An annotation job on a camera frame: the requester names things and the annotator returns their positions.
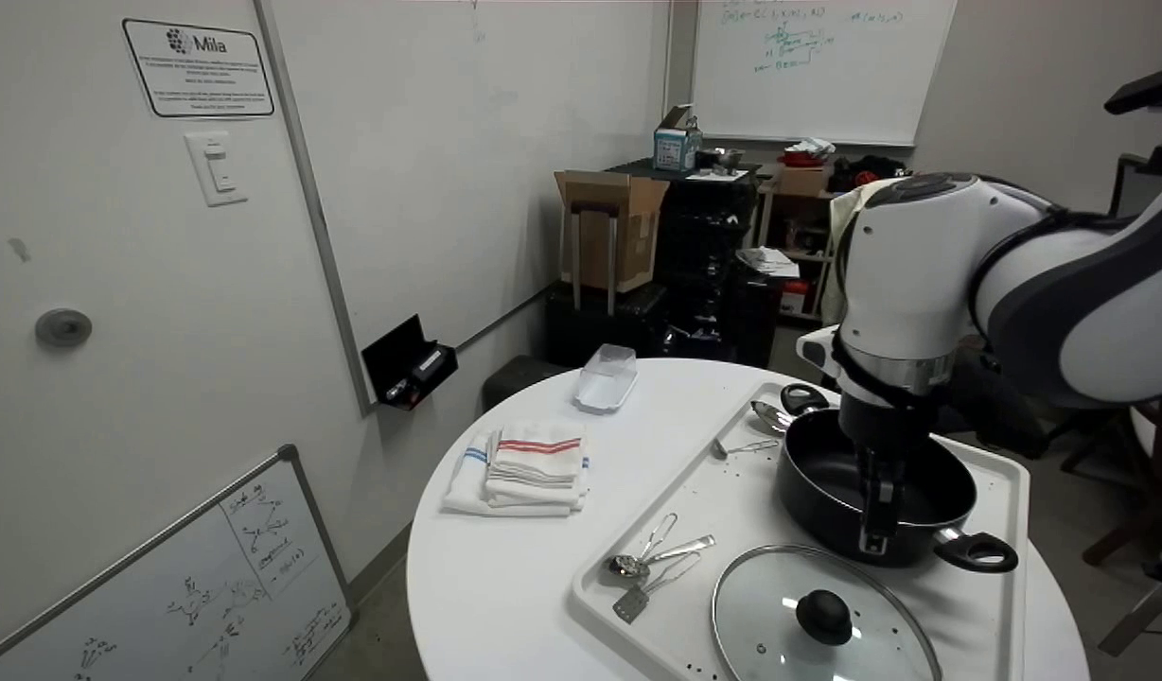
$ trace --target lid knob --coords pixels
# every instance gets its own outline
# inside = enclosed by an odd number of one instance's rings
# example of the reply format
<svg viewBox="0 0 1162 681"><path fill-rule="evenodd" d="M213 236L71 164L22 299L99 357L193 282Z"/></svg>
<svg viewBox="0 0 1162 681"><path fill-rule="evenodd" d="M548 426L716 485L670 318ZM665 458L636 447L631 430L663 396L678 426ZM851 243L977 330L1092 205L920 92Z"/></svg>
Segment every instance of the lid knob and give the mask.
<svg viewBox="0 0 1162 681"><path fill-rule="evenodd" d="M798 624L809 639L830 643L830 648L842 648L851 639L849 604L833 590L809 590L798 600Z"/></svg>

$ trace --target pan handle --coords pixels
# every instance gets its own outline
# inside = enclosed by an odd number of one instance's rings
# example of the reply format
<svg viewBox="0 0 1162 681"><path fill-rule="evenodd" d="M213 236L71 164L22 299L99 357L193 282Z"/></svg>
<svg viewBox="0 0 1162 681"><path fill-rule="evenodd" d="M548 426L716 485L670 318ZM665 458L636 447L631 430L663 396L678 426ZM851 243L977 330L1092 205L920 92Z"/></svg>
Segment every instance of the pan handle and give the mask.
<svg viewBox="0 0 1162 681"><path fill-rule="evenodd" d="M1018 547L991 533L957 533L957 531L939 531L935 533L935 556L948 565L957 565L962 572L1016 572Z"/></svg>

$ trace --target light switch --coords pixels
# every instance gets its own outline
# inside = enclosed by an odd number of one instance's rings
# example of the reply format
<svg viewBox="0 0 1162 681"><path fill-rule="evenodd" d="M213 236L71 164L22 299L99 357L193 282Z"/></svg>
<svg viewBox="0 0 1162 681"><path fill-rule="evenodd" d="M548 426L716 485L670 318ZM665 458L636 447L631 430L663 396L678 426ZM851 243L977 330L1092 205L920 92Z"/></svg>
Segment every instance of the light switch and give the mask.
<svg viewBox="0 0 1162 681"><path fill-rule="evenodd" d="M231 135L229 133L187 133L187 142L196 165L206 205L241 205L246 194L237 188Z"/></svg>

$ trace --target pot lid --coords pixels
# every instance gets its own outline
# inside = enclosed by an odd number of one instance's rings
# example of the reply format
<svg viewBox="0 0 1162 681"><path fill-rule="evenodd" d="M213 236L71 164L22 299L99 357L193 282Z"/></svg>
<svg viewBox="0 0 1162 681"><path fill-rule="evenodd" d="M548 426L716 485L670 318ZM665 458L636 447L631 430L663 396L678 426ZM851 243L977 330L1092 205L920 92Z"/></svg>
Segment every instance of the pot lid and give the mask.
<svg viewBox="0 0 1162 681"><path fill-rule="evenodd" d="M813 547L752 547L712 596L732 677L911 677L943 669L920 620L863 572Z"/></svg>

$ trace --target whiteboard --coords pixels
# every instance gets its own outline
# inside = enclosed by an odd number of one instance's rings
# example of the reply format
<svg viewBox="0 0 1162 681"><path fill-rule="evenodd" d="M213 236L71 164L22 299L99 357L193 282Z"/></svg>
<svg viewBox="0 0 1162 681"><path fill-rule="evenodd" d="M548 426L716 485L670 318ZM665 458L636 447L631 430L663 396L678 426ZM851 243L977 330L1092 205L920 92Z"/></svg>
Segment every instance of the whiteboard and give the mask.
<svg viewBox="0 0 1162 681"><path fill-rule="evenodd" d="M957 0L700 0L709 135L911 149Z"/></svg>
<svg viewBox="0 0 1162 681"><path fill-rule="evenodd" d="M354 613L295 450L0 648L0 681L295 681Z"/></svg>
<svg viewBox="0 0 1162 681"><path fill-rule="evenodd" d="M555 278L555 169L650 154L665 2L274 0L357 343Z"/></svg>

